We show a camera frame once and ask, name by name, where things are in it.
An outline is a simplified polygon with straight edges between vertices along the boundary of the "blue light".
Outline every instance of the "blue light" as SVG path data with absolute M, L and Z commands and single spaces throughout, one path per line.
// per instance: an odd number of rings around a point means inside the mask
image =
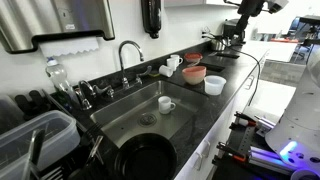
M 280 151 L 281 156 L 286 156 L 289 151 L 293 151 L 297 147 L 298 143 L 296 141 L 291 141 L 286 147 Z

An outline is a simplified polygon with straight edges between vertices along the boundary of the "drain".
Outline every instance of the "drain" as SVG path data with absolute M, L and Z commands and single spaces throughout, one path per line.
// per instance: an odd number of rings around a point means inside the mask
M 151 113 L 144 113 L 141 115 L 141 118 L 138 120 L 138 124 L 142 127 L 153 126 L 157 122 L 156 116 Z

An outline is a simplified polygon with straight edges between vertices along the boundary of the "white cup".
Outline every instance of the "white cup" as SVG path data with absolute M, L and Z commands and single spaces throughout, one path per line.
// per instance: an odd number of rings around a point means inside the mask
M 171 102 L 171 98 L 168 96 L 161 96 L 158 99 L 159 102 L 159 112 L 161 114 L 168 114 L 176 108 L 176 104 Z
M 168 66 L 162 65 L 159 68 L 159 73 L 164 76 L 171 77 L 173 74 L 173 70 L 171 68 L 169 68 Z
M 181 63 L 183 63 L 183 59 L 180 58 L 179 55 L 177 54 L 172 54 L 170 55 L 170 59 L 175 59 L 176 60 L 176 66 L 178 67 Z
M 172 69 L 172 71 L 177 70 L 177 61 L 176 59 L 169 58 L 167 59 L 167 66 Z

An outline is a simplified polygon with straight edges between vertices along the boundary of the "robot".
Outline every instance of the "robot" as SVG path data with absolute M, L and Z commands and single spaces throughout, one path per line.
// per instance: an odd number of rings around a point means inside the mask
M 268 3 L 268 12 L 270 14 L 279 12 L 288 4 L 288 0 L 243 0 L 241 4 L 232 3 L 227 0 L 224 0 L 224 2 L 239 6 L 238 14 L 241 14 L 234 35 L 231 38 L 231 45 L 233 46 L 244 44 L 244 30 L 248 25 L 249 18 L 257 17 L 261 13 L 265 2 Z
M 248 19 L 258 16 L 265 2 L 269 13 L 276 13 L 288 4 L 287 0 L 243 0 L 236 4 L 242 16 L 231 45 L 243 43 L 242 32 Z M 308 62 L 288 107 L 265 140 L 284 163 L 320 174 L 320 59 Z

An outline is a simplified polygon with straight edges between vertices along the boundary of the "paper towel dispenser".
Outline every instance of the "paper towel dispenser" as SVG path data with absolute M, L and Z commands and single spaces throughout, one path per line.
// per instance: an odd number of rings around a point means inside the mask
M 115 38 L 108 0 L 0 0 L 0 41 L 8 53 L 83 36 Z

